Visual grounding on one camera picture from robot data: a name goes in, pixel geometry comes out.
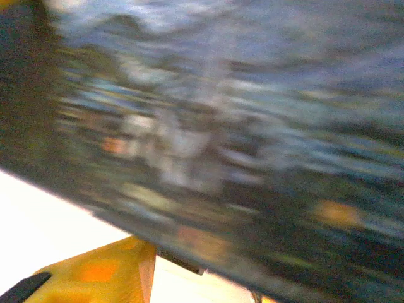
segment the white surface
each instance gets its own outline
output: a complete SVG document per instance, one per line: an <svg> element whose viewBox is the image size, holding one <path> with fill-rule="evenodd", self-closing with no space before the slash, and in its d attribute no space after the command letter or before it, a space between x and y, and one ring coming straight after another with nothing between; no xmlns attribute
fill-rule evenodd
<svg viewBox="0 0 404 303"><path fill-rule="evenodd" d="M0 172L0 294L52 263L118 241L127 233ZM248 291L157 258L151 303L250 303Z"/></svg>

